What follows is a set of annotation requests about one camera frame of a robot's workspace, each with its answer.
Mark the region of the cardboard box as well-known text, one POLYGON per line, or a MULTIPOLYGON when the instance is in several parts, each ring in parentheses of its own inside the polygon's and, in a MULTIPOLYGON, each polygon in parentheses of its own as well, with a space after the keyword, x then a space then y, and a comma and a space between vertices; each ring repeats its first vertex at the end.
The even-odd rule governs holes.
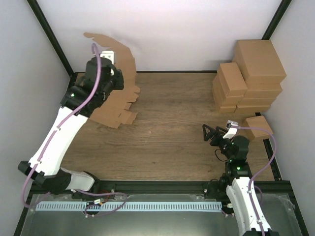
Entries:
POLYGON ((114 72, 117 76, 114 90, 101 107, 95 109, 90 120, 111 128, 118 128, 121 124, 132 124, 137 112, 130 111, 132 103, 139 97, 140 88, 136 85, 136 63, 131 49, 109 36, 85 32, 86 38, 91 38, 99 46, 106 48, 101 53, 114 52, 114 72))

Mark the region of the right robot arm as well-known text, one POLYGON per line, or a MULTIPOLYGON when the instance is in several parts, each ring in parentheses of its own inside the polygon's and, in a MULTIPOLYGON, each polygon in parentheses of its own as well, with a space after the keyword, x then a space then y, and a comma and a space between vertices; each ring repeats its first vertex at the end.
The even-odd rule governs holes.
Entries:
POLYGON ((226 128, 212 128, 202 125, 203 139, 209 141, 213 147, 218 147, 227 160, 225 172, 217 182, 219 193, 229 198, 233 214, 238 224, 241 236, 278 236, 266 220, 257 199, 254 178, 247 155, 250 141, 248 138, 237 135, 240 129, 235 121, 228 121, 226 128))

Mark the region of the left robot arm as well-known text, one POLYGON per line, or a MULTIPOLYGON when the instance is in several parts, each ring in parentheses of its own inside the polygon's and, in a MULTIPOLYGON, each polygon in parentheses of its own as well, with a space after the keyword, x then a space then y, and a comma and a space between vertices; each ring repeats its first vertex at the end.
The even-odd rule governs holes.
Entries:
POLYGON ((104 53, 86 64, 85 75, 71 86, 61 100, 56 120, 39 150, 18 170, 38 186, 52 194, 65 190, 81 190, 89 198, 100 194, 97 178, 88 172, 61 167, 62 159, 77 132, 95 109, 101 107, 113 90, 122 90, 122 71, 114 66, 114 56, 104 53))

